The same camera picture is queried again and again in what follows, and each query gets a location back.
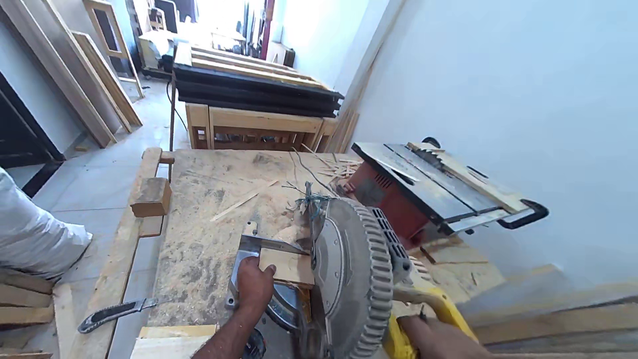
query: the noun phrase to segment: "hand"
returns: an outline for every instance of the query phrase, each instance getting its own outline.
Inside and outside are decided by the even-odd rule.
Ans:
[[[250,308],[261,315],[274,291],[272,276],[277,268],[271,264],[264,271],[259,269],[259,257],[246,257],[239,263],[237,270],[237,289],[239,290],[239,308]]]
[[[418,316],[400,317],[397,322],[420,352],[421,359],[483,359],[492,355],[459,328]]]

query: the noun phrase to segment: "white bag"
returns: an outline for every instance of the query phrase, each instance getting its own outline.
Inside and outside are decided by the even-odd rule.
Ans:
[[[80,258],[93,235],[31,202],[0,168],[0,267],[45,279],[62,275]]]

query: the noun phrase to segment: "wooden plank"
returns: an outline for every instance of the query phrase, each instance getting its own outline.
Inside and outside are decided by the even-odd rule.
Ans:
[[[26,289],[0,284],[0,304],[19,307],[48,307],[51,296]]]
[[[84,51],[84,54],[88,57],[89,61],[95,68],[96,72],[100,76],[100,79],[106,86],[107,91],[113,96],[113,101],[115,101],[116,106],[122,111],[124,114],[124,121],[122,121],[122,126],[130,133],[131,126],[130,123],[134,125],[141,125],[142,120],[137,116],[137,112],[133,108],[133,104],[131,100],[126,96],[126,92],[122,85],[117,80],[115,74],[108,67],[107,62],[100,55],[100,52],[91,39],[91,37],[84,33],[79,33],[77,31],[72,31],[73,36],[76,41]]]
[[[175,153],[171,151],[162,151],[161,157],[159,158],[159,162],[161,164],[169,164],[172,165],[175,163]]]
[[[145,178],[140,186],[140,195],[131,204],[138,218],[164,216],[170,206],[170,185],[166,178]]]
[[[271,264],[277,267],[273,277],[275,282],[301,288],[312,288],[315,284],[315,276],[310,268],[310,256],[262,248],[259,269],[265,270]]]
[[[454,157],[450,156],[445,151],[440,151],[432,144],[409,142],[408,147],[413,150],[436,151],[436,156],[441,160],[443,168],[446,171],[479,191],[481,194],[484,194],[498,202],[503,206],[503,209],[509,213],[515,214],[529,209],[527,205],[521,202],[521,195],[506,193],[499,188],[496,188],[487,178],[483,178],[479,174],[473,174],[467,166],[460,164]]]
[[[243,68],[235,65],[226,65],[221,63],[215,63],[213,61],[193,59],[193,67],[197,68],[209,68],[217,71],[224,71],[228,73],[236,73],[239,75],[246,75],[252,77],[259,77],[261,79],[269,79],[274,81],[281,81],[287,84],[307,86],[311,88],[325,89],[325,87],[317,81],[299,79],[296,77],[290,77],[286,75],[279,75],[272,72],[265,72],[260,70],[252,70],[250,68]]]
[[[203,337],[138,338],[135,341],[135,347],[133,347],[130,359],[189,359],[210,338],[211,335]]]
[[[133,73],[133,78],[135,79],[135,87],[137,88],[137,92],[140,95],[140,98],[144,98],[144,92],[142,91],[142,84],[140,83],[140,79],[137,76],[137,72],[135,71],[135,65],[133,64],[133,59],[131,58],[131,53],[128,50],[128,46],[124,41],[124,37],[122,36],[122,30],[117,23],[117,18],[115,17],[115,11],[113,10],[113,6],[107,2],[102,0],[84,0],[84,6],[89,13],[89,17],[91,18],[91,22],[93,23],[93,27],[95,27],[95,31],[97,31],[98,36],[100,36],[101,40],[104,40],[104,48],[106,48],[109,54],[113,54],[115,57],[119,57],[121,59],[128,60],[130,70]],[[94,9],[102,10],[107,14],[108,23],[111,26],[111,32],[115,35],[115,40],[117,41],[117,47],[119,51],[112,51],[104,38],[104,34],[102,32],[102,28],[98,23],[98,18],[95,15]]]
[[[186,66],[193,66],[193,59],[191,57],[191,44],[189,44],[188,42],[177,43],[175,63]]]
[[[142,164],[140,164],[135,182],[131,186],[131,194],[128,197],[129,203],[132,203],[137,198],[142,180],[155,177],[160,156],[161,148],[148,148],[144,151]],[[135,218],[130,207],[125,208],[115,232],[108,261],[100,272],[95,290],[87,305],[85,317],[97,310],[122,303],[128,276],[133,266],[141,225],[142,219]],[[106,358],[113,339],[115,323],[116,321],[110,321],[89,334],[77,335],[73,341],[69,358]]]
[[[79,118],[101,148],[117,142],[80,84],[73,77],[60,55],[45,36],[23,0],[3,1],[0,6],[9,16],[46,71],[64,96],[78,112]]]
[[[47,308],[0,307],[0,325],[45,324],[52,320],[52,305]]]
[[[193,127],[204,127],[206,131],[206,145],[207,149],[213,149],[211,147],[211,127],[209,121],[209,108],[208,105],[201,105],[199,103],[187,103],[186,104],[186,121],[188,123],[188,134],[191,139],[191,148],[195,149],[197,143],[197,132]]]
[[[250,56],[238,55],[238,54],[234,54],[234,53],[228,52],[228,51],[222,51],[222,50],[217,50],[217,49],[205,49],[205,48],[199,47],[199,46],[192,46],[191,48],[192,48],[192,51],[198,51],[198,52],[204,52],[206,54],[212,54],[212,55],[217,55],[217,56],[228,57],[228,58],[236,59],[236,60],[239,60],[239,61],[255,63],[255,64],[259,64],[259,65],[269,66],[269,67],[272,67],[272,68],[279,68],[279,69],[282,69],[282,70],[295,71],[295,69],[290,68],[290,67],[285,66],[285,65],[276,64],[276,63],[270,63],[270,62],[264,61],[262,59],[257,59],[257,58],[250,57]]]
[[[638,304],[575,309],[506,323],[474,327],[482,344],[566,333],[638,328]]]
[[[71,284],[59,284],[53,288],[53,306],[56,310],[57,343],[60,349],[60,358],[67,359],[77,333]]]
[[[80,48],[80,45],[76,41],[75,37],[71,33],[71,29],[66,25],[64,20],[62,19],[62,15],[57,12],[57,9],[53,5],[52,0],[41,0],[47,9],[50,17],[53,19],[55,25],[58,30],[61,32],[61,38],[64,38],[67,42],[67,46],[71,49],[68,53],[65,51],[63,54],[67,53],[66,56],[63,57],[64,62],[70,66],[70,70],[73,73],[73,76],[80,81],[80,85],[84,89],[85,92],[89,95],[91,99],[91,103],[97,106],[96,109],[104,119],[115,118],[125,129],[127,132],[131,132],[131,127],[128,124],[128,120],[120,110],[119,106],[116,104],[113,96],[111,96],[107,87],[104,85],[104,82],[96,72],[95,68],[93,68],[91,62],[88,57]],[[84,68],[85,72],[81,72],[78,67],[73,65],[73,62],[79,62],[82,68]]]
[[[495,359],[636,359],[631,353],[544,353],[544,354],[492,354]]]
[[[322,118],[275,114],[237,109],[209,107],[210,118],[215,126],[260,128],[290,132],[316,132],[321,127]]]
[[[259,192],[265,190],[266,188],[274,185],[275,183],[277,183],[278,180],[275,179],[274,181],[271,181],[270,183],[268,183],[268,185],[254,191],[251,192],[249,194],[247,194],[245,197],[243,197],[241,200],[239,200],[239,202],[233,204],[232,206],[228,207],[225,211],[222,211],[221,213],[218,213],[217,215],[215,215],[215,217],[213,217],[211,219],[211,222],[215,222],[216,220],[220,219],[221,217],[224,217],[225,215],[227,215],[230,211],[234,210],[235,208],[241,206],[242,204],[248,202],[251,198],[253,198],[254,196],[258,195]]]
[[[208,60],[208,61],[212,61],[212,62],[215,62],[215,63],[221,63],[221,64],[226,64],[226,65],[234,65],[234,66],[239,66],[239,67],[248,68],[248,69],[252,69],[252,70],[259,70],[259,71],[263,71],[263,72],[272,72],[272,73],[276,73],[276,74],[279,74],[279,75],[285,75],[285,76],[290,76],[290,77],[298,77],[300,79],[306,79],[306,80],[315,81],[310,76],[302,75],[299,72],[290,71],[288,69],[284,70],[284,69],[275,68],[275,67],[268,66],[268,65],[251,63],[249,61],[243,61],[243,60],[234,59],[234,58],[225,57],[225,56],[207,54],[205,52],[199,52],[199,51],[192,51],[191,55],[195,59]]]
[[[0,268],[0,283],[30,291],[51,294],[53,282],[17,270]]]
[[[176,338],[176,337],[205,337],[212,336],[218,326],[213,325],[182,325],[182,326],[145,326],[140,330],[140,339]]]
[[[49,359],[52,353],[0,354],[0,359]]]
[[[589,307],[614,300],[638,295],[638,282],[601,284],[592,289],[541,297],[535,302],[526,302],[509,307],[500,307],[488,312],[465,315],[465,320],[473,326],[539,316],[559,310]]]
[[[140,227],[140,238],[159,236],[163,224],[164,216],[145,217]]]

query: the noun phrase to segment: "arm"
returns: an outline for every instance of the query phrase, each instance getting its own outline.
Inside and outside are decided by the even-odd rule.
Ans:
[[[239,308],[191,359],[238,359],[250,333],[272,298],[276,268],[270,265],[263,272],[259,257],[244,258],[237,270]]]

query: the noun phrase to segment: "tiled floor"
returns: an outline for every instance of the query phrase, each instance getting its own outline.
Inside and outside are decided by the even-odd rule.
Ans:
[[[166,83],[142,79],[146,97],[134,107],[144,126],[132,134],[122,129],[116,133],[118,143],[98,149],[89,139],[83,144],[88,152],[66,161],[34,196],[35,204],[50,211],[55,218],[74,224],[83,224],[94,234],[83,258],[65,273],[61,282],[71,284],[75,321],[85,316],[87,303],[95,282],[105,263],[114,238],[115,229],[127,206],[131,184],[135,179],[142,153],[148,147],[162,147],[168,151],[170,103],[166,96]],[[184,104],[177,110],[186,120]],[[179,118],[175,117],[174,148],[188,148],[188,135]],[[158,176],[168,177],[167,165],[160,165]],[[125,300],[152,296],[155,272],[162,236],[141,238],[133,269],[126,288]],[[109,358],[129,358],[135,338],[145,324],[147,313],[128,315],[117,322]],[[55,323],[23,331],[36,332],[27,348],[53,352],[59,358]]]

